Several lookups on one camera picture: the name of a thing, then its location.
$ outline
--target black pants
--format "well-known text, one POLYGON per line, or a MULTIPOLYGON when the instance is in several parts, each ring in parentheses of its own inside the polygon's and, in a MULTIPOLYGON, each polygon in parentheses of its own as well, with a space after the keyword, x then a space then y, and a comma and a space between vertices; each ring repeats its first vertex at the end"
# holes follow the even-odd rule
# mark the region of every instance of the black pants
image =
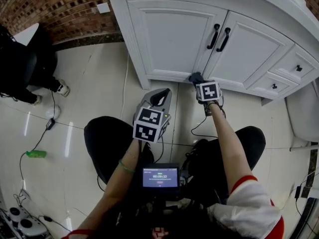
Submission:
MULTIPOLYGON (((53 92, 57 92, 60 87, 60 83, 52 75, 48 75, 44 69, 37 68, 33 72, 29 85, 39 86, 49 89, 53 92)), ((4 91, 5 94, 14 97, 20 101, 33 104, 36 101, 36 95, 27 90, 26 88, 20 88, 19 86, 13 86, 4 91)))
MULTIPOLYGON (((246 153, 251 169, 261 157, 266 141, 263 132, 254 126, 248 126, 236 132, 246 153)), ((91 120, 84 128, 84 139, 98 176, 107 184, 132 142, 133 127, 113 118, 99 117, 91 120)), ((227 199, 227 181, 218 139, 202 145, 200 152, 189 164, 193 179, 184 190, 184 197, 197 200, 205 206, 218 202, 215 190, 221 201, 227 199)), ((143 150, 137 171, 152 157, 143 150)), ((132 187, 138 187, 141 178, 134 178, 132 187)))

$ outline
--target person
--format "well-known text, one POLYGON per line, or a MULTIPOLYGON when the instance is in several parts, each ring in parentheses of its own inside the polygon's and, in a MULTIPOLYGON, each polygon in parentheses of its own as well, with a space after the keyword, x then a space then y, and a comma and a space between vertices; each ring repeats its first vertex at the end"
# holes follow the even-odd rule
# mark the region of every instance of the person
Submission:
POLYGON ((32 105, 41 103, 42 96, 33 94, 26 87, 44 87, 66 97, 70 88, 63 80, 48 74, 37 56, 23 44, 14 41, 13 36, 0 24, 0 96, 12 97, 32 105))
POLYGON ((93 211, 64 239, 281 239, 284 220, 252 174, 266 141, 254 126, 234 132, 218 102, 209 102, 218 139, 200 140, 188 156, 192 176, 182 199, 160 206, 141 192, 139 171, 154 162, 140 153, 133 128, 112 117, 91 120, 84 138, 98 176, 107 184, 93 211))

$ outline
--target small screen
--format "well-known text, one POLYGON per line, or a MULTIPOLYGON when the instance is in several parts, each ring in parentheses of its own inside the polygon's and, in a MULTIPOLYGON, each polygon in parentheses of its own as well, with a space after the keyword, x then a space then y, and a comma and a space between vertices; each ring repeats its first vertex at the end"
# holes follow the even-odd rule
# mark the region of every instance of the small screen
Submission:
POLYGON ((177 168, 144 168, 143 187, 176 188, 177 168))

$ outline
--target black cabinet handle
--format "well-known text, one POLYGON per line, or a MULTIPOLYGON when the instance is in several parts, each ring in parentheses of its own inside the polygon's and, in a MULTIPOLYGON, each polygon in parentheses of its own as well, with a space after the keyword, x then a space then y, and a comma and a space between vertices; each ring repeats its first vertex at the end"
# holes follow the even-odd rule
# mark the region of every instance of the black cabinet handle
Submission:
POLYGON ((216 42, 217 36, 218 36, 219 27, 220 27, 219 24, 215 24, 215 25, 214 25, 215 34, 214 34, 214 37, 213 37, 213 39, 212 39, 210 45, 207 46, 207 49, 209 49, 209 50, 211 50, 211 49, 214 47, 214 45, 215 45, 215 42, 216 42))
POLYGON ((302 69, 303 69, 303 68, 300 67, 300 65, 297 66, 297 72, 301 72, 302 69))
POLYGON ((230 32, 230 28, 227 27, 227 28, 225 29, 226 37, 225 37, 223 43, 221 44, 221 47, 216 49, 217 52, 222 52, 223 49, 225 48, 226 43, 227 43, 228 38, 229 38, 229 32, 230 32))

